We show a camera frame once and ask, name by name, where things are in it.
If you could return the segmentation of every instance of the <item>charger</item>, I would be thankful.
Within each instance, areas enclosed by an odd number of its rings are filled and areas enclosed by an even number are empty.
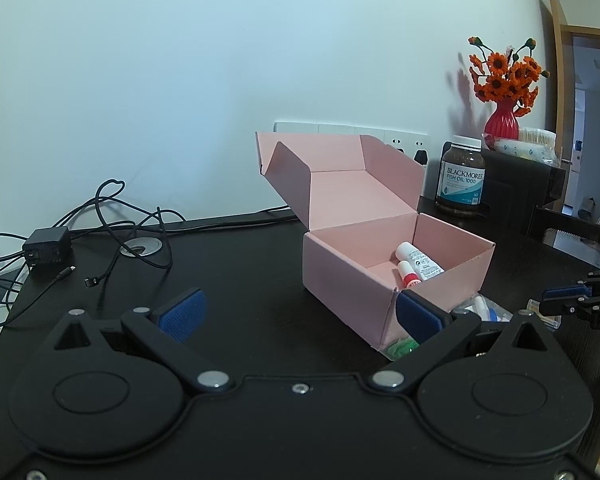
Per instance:
[[[66,226],[36,229],[22,244],[24,259],[29,267],[61,264],[71,250],[71,237]]]

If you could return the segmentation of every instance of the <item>pink box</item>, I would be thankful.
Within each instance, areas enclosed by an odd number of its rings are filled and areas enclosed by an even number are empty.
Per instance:
[[[380,350],[395,318],[395,249],[409,241],[445,272],[413,290],[444,310],[480,290],[494,243],[416,211],[424,168],[371,136],[257,133],[260,173],[309,229],[304,286]]]

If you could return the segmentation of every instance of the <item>red vase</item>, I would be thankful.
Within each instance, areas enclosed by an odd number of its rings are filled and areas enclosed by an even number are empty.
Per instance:
[[[513,114],[516,103],[512,99],[504,98],[499,101],[496,111],[484,126],[484,132],[491,137],[503,139],[518,139],[518,120]]]

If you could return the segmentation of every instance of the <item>black desk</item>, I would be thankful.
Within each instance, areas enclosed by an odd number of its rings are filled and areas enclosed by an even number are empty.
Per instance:
[[[422,200],[421,210],[448,219],[434,210],[431,201]],[[524,308],[545,288],[574,282],[592,268],[481,219],[449,220],[496,242],[482,291],[508,310]],[[286,222],[174,236],[174,266],[169,272],[120,258],[104,288],[85,288],[82,280],[106,268],[114,243],[101,234],[75,241],[76,271],[0,336],[0,474],[4,464],[25,457],[9,430],[6,396],[11,383],[30,353],[71,308],[83,308],[97,319],[113,318],[134,306],[158,306],[197,285],[205,291],[209,309],[205,323],[187,344],[230,374],[366,373],[383,366],[384,357],[302,286],[304,231],[300,222]],[[35,269],[17,303],[27,303],[58,270]],[[594,465],[600,454],[600,332],[569,318],[563,320],[556,337],[594,396],[594,420],[580,446],[581,455]]]

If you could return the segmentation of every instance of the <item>green plastic wrapped item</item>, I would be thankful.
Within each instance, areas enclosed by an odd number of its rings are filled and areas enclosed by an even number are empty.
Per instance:
[[[418,346],[418,343],[413,337],[408,337],[407,339],[400,339],[391,346],[388,346],[382,351],[382,354],[391,359],[391,361],[395,361],[412,352]]]

